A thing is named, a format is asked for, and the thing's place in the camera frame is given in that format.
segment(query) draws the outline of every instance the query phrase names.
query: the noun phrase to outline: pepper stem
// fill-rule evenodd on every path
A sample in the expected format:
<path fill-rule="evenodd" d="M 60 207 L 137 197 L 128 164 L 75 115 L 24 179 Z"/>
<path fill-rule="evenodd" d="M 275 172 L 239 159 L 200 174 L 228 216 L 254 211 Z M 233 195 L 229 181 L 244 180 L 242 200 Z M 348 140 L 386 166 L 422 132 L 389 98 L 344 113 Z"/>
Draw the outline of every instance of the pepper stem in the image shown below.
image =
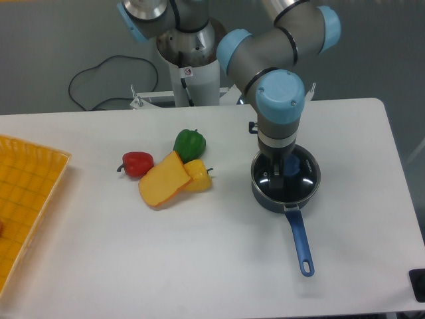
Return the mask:
<path fill-rule="evenodd" d="M 125 167 L 125 165 L 123 163 L 123 164 L 121 164 L 121 166 L 119 166 L 119 168 L 117 169 L 117 171 L 120 172 L 124 167 Z"/>

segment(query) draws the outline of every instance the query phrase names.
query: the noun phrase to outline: gray floor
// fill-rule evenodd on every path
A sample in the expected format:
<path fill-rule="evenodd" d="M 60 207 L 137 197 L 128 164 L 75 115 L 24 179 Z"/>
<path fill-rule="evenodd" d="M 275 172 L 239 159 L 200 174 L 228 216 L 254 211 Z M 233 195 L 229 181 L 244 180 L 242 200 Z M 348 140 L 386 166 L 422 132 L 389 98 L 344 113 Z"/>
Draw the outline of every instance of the gray floor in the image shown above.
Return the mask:
<path fill-rule="evenodd" d="M 153 41 L 133 42 L 117 2 L 0 3 L 0 114 L 78 111 L 68 97 L 70 79 L 115 54 L 151 60 L 159 69 L 157 90 L 170 90 Z M 335 48 L 300 61 L 293 71 L 307 88 L 317 82 L 316 100 L 375 97 L 385 103 L 425 235 L 425 150 L 411 157 L 425 138 L 425 0 L 312 2 L 338 12 L 343 34 Z M 272 26 L 259 0 L 211 0 L 211 16 L 228 31 L 247 29 L 257 35 Z M 73 94 L 91 108 L 110 97 L 130 97 L 130 84 L 147 92 L 154 82 L 155 74 L 145 63 L 118 59 L 78 78 Z M 231 84 L 222 74 L 222 86 Z"/>

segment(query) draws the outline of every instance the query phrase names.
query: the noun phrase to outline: light blue joint cap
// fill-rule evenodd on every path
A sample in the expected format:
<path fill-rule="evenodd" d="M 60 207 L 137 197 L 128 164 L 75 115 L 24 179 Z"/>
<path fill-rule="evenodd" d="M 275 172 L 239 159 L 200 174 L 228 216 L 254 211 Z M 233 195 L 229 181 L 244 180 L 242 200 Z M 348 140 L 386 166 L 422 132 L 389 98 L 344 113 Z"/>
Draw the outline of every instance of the light blue joint cap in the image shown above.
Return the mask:
<path fill-rule="evenodd" d="M 257 87 L 258 111 L 276 124 L 297 120 L 304 109 L 304 85 L 298 75 L 286 70 L 265 74 Z"/>
<path fill-rule="evenodd" d="M 217 60 L 219 61 L 221 68 L 227 74 L 228 64 L 232 58 L 233 53 L 238 48 L 238 45 L 251 34 L 244 29 L 233 30 L 228 33 L 218 44 L 217 47 Z"/>
<path fill-rule="evenodd" d="M 121 13 L 124 23 L 127 25 L 128 30 L 130 31 L 131 35 L 133 35 L 133 38 L 136 40 L 136 42 L 146 42 L 147 38 L 145 38 L 139 29 L 134 25 L 122 3 L 117 4 L 117 9 Z"/>
<path fill-rule="evenodd" d="M 324 5 L 318 7 L 318 9 L 322 12 L 323 18 L 325 18 L 325 43 L 320 51 L 322 53 L 324 50 L 337 44 L 341 36 L 341 23 L 336 12 L 328 6 Z"/>

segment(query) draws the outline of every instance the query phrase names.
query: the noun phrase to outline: toy pepper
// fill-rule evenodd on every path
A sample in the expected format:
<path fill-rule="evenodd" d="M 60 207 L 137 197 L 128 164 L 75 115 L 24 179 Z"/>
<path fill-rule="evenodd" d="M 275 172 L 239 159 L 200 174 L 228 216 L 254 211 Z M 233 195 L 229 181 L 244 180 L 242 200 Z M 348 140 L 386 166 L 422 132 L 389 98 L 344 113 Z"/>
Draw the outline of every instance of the toy pepper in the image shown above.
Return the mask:
<path fill-rule="evenodd" d="M 122 165 L 117 171 L 124 171 L 130 177 L 141 177 L 153 167 L 153 157 L 145 152 L 130 152 L 122 157 Z"/>
<path fill-rule="evenodd" d="M 200 159 L 194 159 L 185 164 L 187 174 L 193 178 L 192 182 L 188 184 L 185 191 L 204 191 L 213 185 L 213 180 L 208 174 L 212 170 L 206 169 L 204 163 Z"/>
<path fill-rule="evenodd" d="M 179 154 L 181 161 L 186 164 L 199 158 L 205 151 L 206 146 L 207 143 L 198 130 L 190 131 L 184 129 L 177 135 L 173 150 Z"/>

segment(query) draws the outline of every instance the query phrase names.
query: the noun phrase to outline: white table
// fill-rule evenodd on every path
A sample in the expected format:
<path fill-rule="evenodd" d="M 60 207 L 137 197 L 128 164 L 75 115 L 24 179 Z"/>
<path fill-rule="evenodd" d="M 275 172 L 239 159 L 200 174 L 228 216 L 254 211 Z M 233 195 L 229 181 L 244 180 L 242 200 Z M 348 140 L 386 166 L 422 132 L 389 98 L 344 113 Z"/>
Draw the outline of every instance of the white table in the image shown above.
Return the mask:
<path fill-rule="evenodd" d="M 384 106 L 311 102 L 297 142 L 322 181 L 303 209 L 315 265 L 257 204 L 249 106 L 0 116 L 0 133 L 73 154 L 9 285 L 10 318 L 273 318 L 419 310 L 408 271 L 425 251 Z M 213 188 L 148 208 L 121 157 L 156 162 L 183 128 L 207 139 Z"/>

